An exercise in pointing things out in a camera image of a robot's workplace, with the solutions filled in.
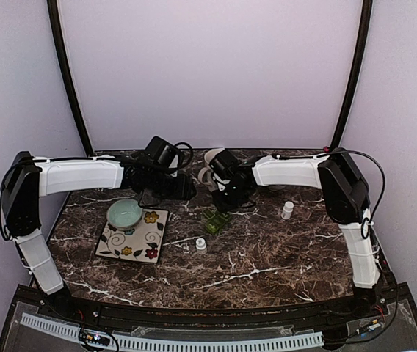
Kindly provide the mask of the green weekly pill organizer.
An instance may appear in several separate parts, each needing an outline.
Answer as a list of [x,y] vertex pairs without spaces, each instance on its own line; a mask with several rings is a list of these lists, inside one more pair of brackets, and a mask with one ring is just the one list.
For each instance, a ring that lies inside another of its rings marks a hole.
[[218,233],[225,225],[229,223],[232,217],[230,213],[220,213],[218,210],[213,210],[211,208],[204,209],[202,214],[206,220],[204,228],[208,233],[211,234]]

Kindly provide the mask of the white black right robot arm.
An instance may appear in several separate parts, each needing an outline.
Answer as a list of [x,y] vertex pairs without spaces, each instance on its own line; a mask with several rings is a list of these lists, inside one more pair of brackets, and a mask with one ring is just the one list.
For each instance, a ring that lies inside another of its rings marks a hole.
[[328,216],[345,237],[354,286],[371,289],[380,278],[370,233],[374,211],[370,208],[369,184],[352,154],[337,148],[319,155],[266,155],[241,161],[229,150],[210,150],[205,160],[215,187],[213,203],[226,213],[246,205],[258,187],[321,190]]

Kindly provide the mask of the white pill bottle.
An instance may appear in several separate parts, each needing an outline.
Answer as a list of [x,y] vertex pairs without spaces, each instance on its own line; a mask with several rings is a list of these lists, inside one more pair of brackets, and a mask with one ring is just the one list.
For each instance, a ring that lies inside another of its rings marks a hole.
[[204,238],[197,238],[195,241],[196,249],[201,254],[204,254],[207,252],[207,243]]
[[285,202],[283,205],[282,213],[281,213],[282,219],[285,219],[285,220],[290,219],[293,213],[293,209],[294,209],[293,202],[290,202],[290,201]]

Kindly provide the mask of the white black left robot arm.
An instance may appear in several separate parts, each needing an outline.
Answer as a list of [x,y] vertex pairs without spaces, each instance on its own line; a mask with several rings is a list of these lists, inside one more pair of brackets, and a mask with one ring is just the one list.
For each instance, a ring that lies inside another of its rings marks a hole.
[[0,183],[0,233],[13,241],[25,267],[49,297],[48,307],[62,320],[77,313],[41,232],[40,198],[95,188],[150,191],[156,199],[190,200],[195,185],[182,169],[190,164],[181,150],[155,136],[131,155],[79,158],[34,157],[19,152]]

